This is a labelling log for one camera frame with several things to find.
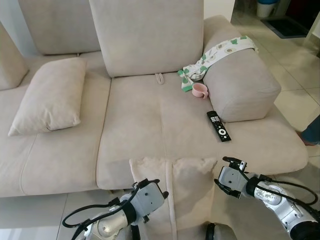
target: pant leg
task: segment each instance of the pant leg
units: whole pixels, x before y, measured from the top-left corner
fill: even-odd
[[[302,138],[311,144],[320,144],[320,115],[301,133]]]

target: green and white towel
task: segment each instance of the green and white towel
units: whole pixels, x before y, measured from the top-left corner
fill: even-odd
[[[178,71],[182,78],[182,90],[187,92],[192,89],[193,81],[204,78],[208,68],[220,59],[244,49],[254,49],[258,53],[258,48],[248,36],[236,37],[226,40],[207,51],[196,64],[185,66]]]

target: pink cup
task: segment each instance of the pink cup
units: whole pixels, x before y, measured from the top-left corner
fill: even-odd
[[[206,99],[208,97],[208,88],[202,83],[194,83],[192,85],[192,94],[197,98]]]

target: black remote control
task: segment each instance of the black remote control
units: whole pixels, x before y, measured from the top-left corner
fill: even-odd
[[[221,139],[221,142],[228,142],[231,141],[231,138],[229,134],[227,133],[227,130],[223,126],[218,114],[216,111],[208,111],[206,113],[208,116],[210,122],[212,123],[216,133],[218,134],[219,138]]]

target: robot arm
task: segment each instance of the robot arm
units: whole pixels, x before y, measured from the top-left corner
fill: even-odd
[[[241,195],[261,200],[275,213],[293,240],[320,240],[319,213],[309,205],[294,198],[272,179],[255,173],[245,173],[247,163],[232,157],[224,157],[224,166],[214,182],[226,194]]]
[[[72,240],[75,240],[83,230],[85,231],[84,235],[77,240],[114,240],[119,231],[129,225],[131,225],[132,239],[140,240],[138,223],[140,221],[148,222],[148,215],[160,208],[169,195],[167,191],[162,193],[158,186],[159,182],[158,179],[153,181],[145,179],[135,183],[132,193],[123,195],[120,200],[115,198],[107,204],[110,207],[108,212],[100,213],[93,219],[87,219],[76,225],[67,224],[66,220],[73,214],[93,206],[82,207],[69,214],[62,221],[62,224],[67,228],[78,227]]]

